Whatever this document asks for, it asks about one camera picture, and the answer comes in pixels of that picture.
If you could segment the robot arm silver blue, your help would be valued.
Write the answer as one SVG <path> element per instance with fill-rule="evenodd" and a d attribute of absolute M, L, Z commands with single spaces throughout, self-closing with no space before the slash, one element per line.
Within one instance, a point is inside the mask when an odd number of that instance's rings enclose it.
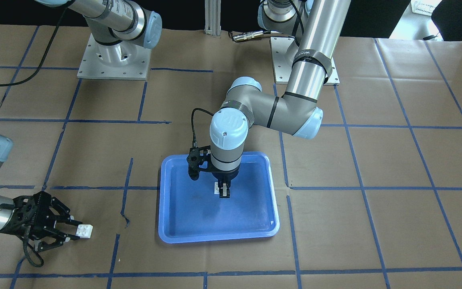
<path fill-rule="evenodd" d="M 260 1 L 259 26 L 295 39 L 288 53 L 290 75 L 278 96 L 264 93 L 252 77 L 237 78 L 213 114 L 208 168 L 217 179 L 221 198 L 230 197 L 252 126 L 304 139 L 318 133 L 323 119 L 318 97 L 332 75 L 331 59 L 350 4 L 349 0 Z"/>
<path fill-rule="evenodd" d="M 78 77 L 92 80 L 146 80 L 152 48 L 162 32 L 162 18 L 132 0 L 42 0 L 85 18 L 91 37 Z M 13 141 L 0 135 L 0 168 Z M 41 191 L 10 199 L 0 195 L 0 234 L 20 238 L 24 251 L 41 252 L 70 240 L 89 238 L 92 226 L 76 221 L 56 197 Z"/>

